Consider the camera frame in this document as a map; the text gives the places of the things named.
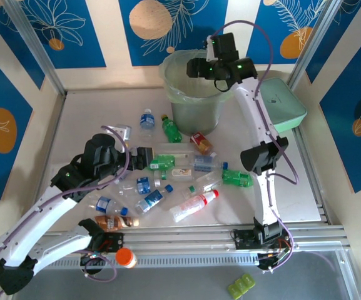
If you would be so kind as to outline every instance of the cylindrical bin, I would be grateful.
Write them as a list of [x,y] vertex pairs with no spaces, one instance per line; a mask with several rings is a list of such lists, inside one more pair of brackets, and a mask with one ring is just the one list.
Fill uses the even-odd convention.
[[116,262],[125,268],[131,269],[137,264],[137,257],[128,248],[121,248],[116,252]]
[[[172,106],[173,120],[183,134],[208,134],[218,125],[224,102],[231,92],[220,92],[213,80],[189,78],[187,62],[193,58],[206,58],[205,50],[179,50],[169,55],[160,65],[166,95]],[[217,81],[220,89],[226,82]]]

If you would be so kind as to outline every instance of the white table surface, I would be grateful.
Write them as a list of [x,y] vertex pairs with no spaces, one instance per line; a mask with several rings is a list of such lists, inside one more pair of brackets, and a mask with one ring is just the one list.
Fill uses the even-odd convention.
[[[133,128],[130,146],[150,146],[139,139],[139,119],[145,108],[150,108],[156,118],[156,131],[153,142],[167,143],[161,130],[160,116],[171,116],[171,106],[163,89],[122,89],[109,91],[71,92],[66,99],[51,155],[43,181],[45,188],[61,166],[69,163],[72,158],[83,152],[87,140],[96,133],[101,133],[101,125],[126,124]],[[276,178],[275,190],[281,218],[286,222],[319,221],[317,205],[312,194],[307,174],[304,170],[295,138],[291,131],[283,134],[288,138],[289,147],[286,153],[292,160],[299,176],[300,184],[290,183]],[[230,99],[223,109],[217,128],[209,135],[209,141],[214,145],[215,152],[221,160],[229,163],[230,169],[244,170],[240,162],[240,152],[250,148],[248,128],[236,99]],[[189,138],[183,136],[183,142]],[[285,160],[278,162],[277,172],[292,176]],[[135,171],[128,178],[142,175],[152,176],[150,171]],[[140,217],[140,227],[168,226],[204,226],[217,224],[252,223],[254,217],[255,198],[252,188],[235,186],[220,186],[220,197],[211,202],[200,212],[187,217],[179,223],[174,223],[169,208],[183,201],[179,190],[186,184],[173,183],[172,195],[155,206],[148,214]],[[110,186],[100,191],[117,199],[134,212],[134,205],[140,197],[121,198],[115,192],[116,186]],[[84,198],[74,209],[65,214],[52,228],[52,231],[69,230],[84,218],[92,218],[96,213],[88,208],[87,198]]]

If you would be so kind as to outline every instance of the orange bottle cap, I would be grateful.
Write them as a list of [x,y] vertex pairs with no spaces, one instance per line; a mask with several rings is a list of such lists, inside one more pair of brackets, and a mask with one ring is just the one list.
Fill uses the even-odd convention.
[[133,259],[133,252],[128,248],[121,248],[116,252],[116,262],[121,266],[127,266]]

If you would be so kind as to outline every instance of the robotic arm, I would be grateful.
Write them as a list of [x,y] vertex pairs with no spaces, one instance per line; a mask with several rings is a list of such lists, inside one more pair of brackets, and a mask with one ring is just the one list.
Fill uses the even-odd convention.
[[243,249],[261,248],[282,236],[283,228],[274,213],[279,215],[273,174],[276,162],[288,146],[287,138],[280,138],[263,103],[258,86],[257,71],[249,57],[239,59],[232,33],[206,39],[207,57],[191,59],[187,64],[187,75],[225,81],[226,90],[231,90],[242,109],[250,132],[252,148],[240,154],[245,169],[251,172],[254,181],[255,211],[253,232],[243,238]]
[[[153,159],[152,148],[139,147],[130,156],[127,170],[144,169]],[[115,149],[115,139],[96,134],[70,164],[62,167],[35,205],[0,237],[0,286],[7,295],[20,291],[42,268],[85,248],[97,250],[104,242],[103,230],[91,219],[47,243],[42,235],[67,211],[79,203],[104,178],[125,166],[126,154]],[[91,187],[63,196],[45,207],[46,201],[77,188]]]

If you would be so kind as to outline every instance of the mint green container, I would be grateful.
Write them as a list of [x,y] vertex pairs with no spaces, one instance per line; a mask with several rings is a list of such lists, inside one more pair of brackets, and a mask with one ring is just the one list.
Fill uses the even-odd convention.
[[261,85],[263,102],[279,133],[300,125],[307,109],[280,78],[264,80]]

